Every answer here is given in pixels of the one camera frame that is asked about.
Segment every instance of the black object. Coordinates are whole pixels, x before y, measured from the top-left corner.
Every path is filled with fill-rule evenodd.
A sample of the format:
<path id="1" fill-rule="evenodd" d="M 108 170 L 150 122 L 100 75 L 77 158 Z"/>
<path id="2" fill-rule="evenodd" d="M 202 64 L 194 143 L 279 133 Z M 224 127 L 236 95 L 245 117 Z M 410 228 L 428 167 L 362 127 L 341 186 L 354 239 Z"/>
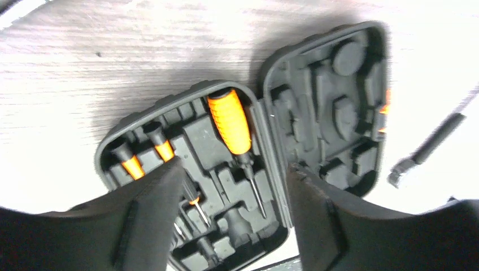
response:
<path id="1" fill-rule="evenodd" d="M 20 3 L 21 0 L 0 0 L 0 16 L 6 11 Z"/>
<path id="2" fill-rule="evenodd" d="M 302 262 L 279 263 L 288 270 L 479 270 L 479 200 L 409 215 L 298 166 L 290 167 L 287 183 Z"/>
<path id="3" fill-rule="evenodd" d="M 164 270 L 184 177 L 174 158 L 67 212 L 0 208 L 0 270 Z"/>
<path id="4" fill-rule="evenodd" d="M 465 116 L 460 113 L 453 113 L 446 121 L 434 132 L 433 135 L 413 154 L 412 160 L 416 165 L 424 161 L 432 152 L 463 122 Z"/>
<path id="5" fill-rule="evenodd" d="M 410 158 L 401 160 L 388 176 L 388 181 L 399 188 L 401 177 L 409 170 L 426 161 L 437 147 L 463 122 L 465 116 L 461 113 L 451 114 L 442 125 L 414 152 Z"/>
<path id="6" fill-rule="evenodd" d="M 189 202 L 195 201 L 199 197 L 199 193 L 196 191 L 194 182 L 187 174 L 185 181 L 183 182 L 185 199 Z"/>
<path id="7" fill-rule="evenodd" d="M 456 201 L 458 201 L 458 199 L 454 198 L 453 196 L 447 200 L 447 202 L 456 202 Z"/>
<path id="8" fill-rule="evenodd" d="M 181 211 L 183 219 L 177 218 L 176 224 L 192 238 L 176 242 L 169 263 L 177 270 L 241 269 L 281 246 L 293 226 L 285 183 L 289 163 L 298 163 L 358 196 L 373 187 L 384 140 L 379 130 L 385 121 L 380 110 L 386 103 L 386 58 L 385 31 L 376 22 L 308 37 L 279 49 L 264 62 L 257 93 L 236 82 L 203 81 L 120 120 L 98 146 L 96 169 L 110 190 L 133 181 L 107 151 L 121 137 L 128 139 L 148 175 L 163 161 L 142 127 L 159 123 L 199 185 L 199 205 L 212 225 L 206 227 L 195 210 Z M 207 107 L 208 95 L 231 89 L 238 93 L 248 120 L 249 155 L 266 218 L 246 180 L 250 176 L 233 159 Z M 178 207 L 185 204 L 183 200 Z M 251 227 L 245 243 L 240 231 L 224 232 L 218 222 L 237 206 L 244 219 L 238 223 Z M 235 231 L 243 226 L 228 228 Z M 215 248 L 218 261 L 208 260 L 198 248 L 203 237 Z"/>
<path id="9" fill-rule="evenodd" d="M 174 158 L 68 212 L 0 209 L 0 269 L 164 270 L 175 245 L 170 242 L 173 205 L 181 193 L 177 179 L 184 174 Z M 259 270 L 479 268 L 479 200 L 455 200 L 409 215 L 361 200 L 299 165 L 289 167 L 287 186 L 301 255 Z M 207 237 L 197 239 L 195 247 L 206 267 L 221 264 Z"/>
<path id="10" fill-rule="evenodd" d="M 163 145 L 168 140 L 164 137 L 161 124 L 156 121 L 143 126 L 143 132 L 148 136 L 154 146 Z"/>
<path id="11" fill-rule="evenodd" d="M 241 216 L 238 209 L 228 210 L 224 218 L 228 223 L 228 236 L 233 248 L 237 248 L 250 240 L 249 235 L 253 233 L 251 224 Z"/>
<path id="12" fill-rule="evenodd" d="M 113 153 L 121 162 L 128 161 L 133 157 L 133 153 L 129 149 L 128 143 L 121 137 L 111 142 L 110 148 L 111 153 Z"/>

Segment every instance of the white surface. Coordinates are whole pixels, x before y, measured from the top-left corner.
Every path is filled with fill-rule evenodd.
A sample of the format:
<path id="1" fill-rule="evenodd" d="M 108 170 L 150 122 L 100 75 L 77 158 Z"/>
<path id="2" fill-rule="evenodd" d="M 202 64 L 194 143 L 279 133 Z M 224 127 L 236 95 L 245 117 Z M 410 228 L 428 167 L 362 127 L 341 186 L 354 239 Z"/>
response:
<path id="1" fill-rule="evenodd" d="M 380 181 L 367 199 L 419 213 L 479 198 L 469 118 L 398 191 L 385 177 L 478 81 L 479 3 L 470 1 L 57 0 L 0 32 L 0 205 L 66 210 L 104 194 L 93 168 L 121 117 L 204 79 L 254 86 L 276 49 L 342 23 L 390 33 L 391 115 Z M 297 254 L 294 240 L 273 263 Z"/>

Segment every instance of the tool case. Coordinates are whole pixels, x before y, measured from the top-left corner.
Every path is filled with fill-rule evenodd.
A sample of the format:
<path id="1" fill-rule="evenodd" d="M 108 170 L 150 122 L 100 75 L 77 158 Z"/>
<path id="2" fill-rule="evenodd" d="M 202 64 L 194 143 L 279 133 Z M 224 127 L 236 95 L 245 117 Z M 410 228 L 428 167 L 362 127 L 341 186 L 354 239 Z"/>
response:
<path id="1" fill-rule="evenodd" d="M 199 206 L 178 202 L 169 264 L 177 270 L 238 270 L 280 247 L 294 223 L 286 169 L 296 163 L 357 196 L 374 186 L 385 138 L 386 35 L 374 21 L 343 25 L 277 50 L 258 89 L 203 81 L 119 121 L 101 141 L 95 167 L 109 190 L 133 181 L 113 146 L 126 142 L 145 174 L 164 163 L 143 128 L 160 123 L 193 180 Z M 251 157 L 266 218 L 250 181 L 222 140 L 207 96 L 235 90 L 251 135 Z"/>

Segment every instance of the case lid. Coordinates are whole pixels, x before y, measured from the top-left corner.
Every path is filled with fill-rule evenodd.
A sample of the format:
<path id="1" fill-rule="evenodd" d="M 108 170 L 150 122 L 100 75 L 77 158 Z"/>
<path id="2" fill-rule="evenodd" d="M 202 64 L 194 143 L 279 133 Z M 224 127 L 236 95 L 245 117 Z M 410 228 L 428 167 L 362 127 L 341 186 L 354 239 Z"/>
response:
<path id="1" fill-rule="evenodd" d="M 308 37 L 264 62 L 259 89 L 283 180 L 294 162 L 356 195 L 372 188 L 384 139 L 386 63 L 385 31 L 374 21 Z"/>

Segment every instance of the screwdriver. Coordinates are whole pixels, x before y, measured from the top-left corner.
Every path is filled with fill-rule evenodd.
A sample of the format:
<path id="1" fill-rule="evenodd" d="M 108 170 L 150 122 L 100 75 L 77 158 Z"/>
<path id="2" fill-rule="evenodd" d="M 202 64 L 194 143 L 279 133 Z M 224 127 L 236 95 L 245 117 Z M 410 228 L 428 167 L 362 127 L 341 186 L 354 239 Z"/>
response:
<path id="1" fill-rule="evenodd" d="M 136 155 L 132 153 L 125 140 L 118 138 L 113 141 L 111 152 L 121 161 L 123 168 L 125 168 L 125 170 L 132 176 L 134 180 L 137 180 L 145 175 L 140 161 L 138 161 Z M 181 231 L 180 227 L 176 223 L 174 224 L 178 234 L 182 238 L 186 239 L 186 236 Z"/>
<path id="2" fill-rule="evenodd" d="M 143 132 L 148 136 L 150 141 L 155 145 L 155 149 L 158 154 L 161 156 L 165 163 L 172 159 L 175 156 L 173 149 L 166 139 L 166 136 L 163 133 L 163 129 L 161 124 L 158 122 L 151 122 L 146 124 L 143 127 Z M 185 188 L 185 198 L 189 201 L 191 205 L 194 205 L 198 210 L 200 217 L 202 218 L 203 222 L 208 226 L 211 227 L 208 218 L 204 214 L 203 210 L 199 206 L 199 196 L 194 187 L 193 180 L 191 180 L 190 176 L 187 174 L 185 181 L 183 182 L 183 187 Z"/>
<path id="3" fill-rule="evenodd" d="M 250 130 L 238 94 L 234 89 L 216 91 L 208 96 L 208 105 L 223 141 L 245 171 L 261 214 L 263 218 L 266 218 L 266 211 L 254 179 L 253 160 L 249 154 L 251 149 Z"/>
<path id="4" fill-rule="evenodd" d="M 211 244 L 208 237 L 204 236 L 199 238 L 197 246 L 201 255 L 203 255 L 204 258 L 207 260 L 208 268 L 217 266 L 221 262 L 221 259 L 218 257 L 218 254 L 216 254 L 215 248 Z"/>
<path id="5" fill-rule="evenodd" d="M 478 96 L 479 85 L 469 92 L 461 101 L 452 114 L 443 120 L 442 124 L 429 136 L 426 141 L 409 157 L 403 158 L 392 169 L 387 181 L 394 187 L 399 188 L 401 179 L 412 168 L 426 162 L 427 158 L 436 150 L 444 140 L 463 122 L 466 118 L 462 114 L 465 108 Z"/>

